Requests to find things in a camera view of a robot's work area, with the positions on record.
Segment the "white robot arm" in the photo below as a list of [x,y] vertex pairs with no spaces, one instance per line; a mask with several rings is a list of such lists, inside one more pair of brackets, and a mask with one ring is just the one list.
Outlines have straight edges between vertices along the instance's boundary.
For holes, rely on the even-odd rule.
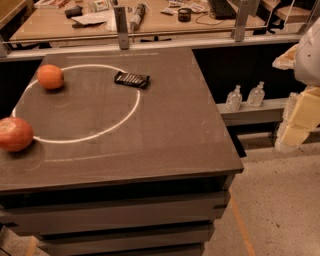
[[275,148],[289,153],[298,149],[320,125],[320,18],[272,66],[292,69],[294,78],[306,85],[301,93],[288,97],[276,134]]

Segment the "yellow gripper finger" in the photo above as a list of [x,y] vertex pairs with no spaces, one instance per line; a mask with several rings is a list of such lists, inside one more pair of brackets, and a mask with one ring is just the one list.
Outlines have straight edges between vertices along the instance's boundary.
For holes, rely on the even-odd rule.
[[282,153],[298,149],[320,125],[320,88],[307,86],[300,94],[291,93],[276,133],[275,148]]
[[277,57],[272,66],[280,70],[289,70],[295,67],[295,55],[298,45],[294,45],[289,48],[285,53]]

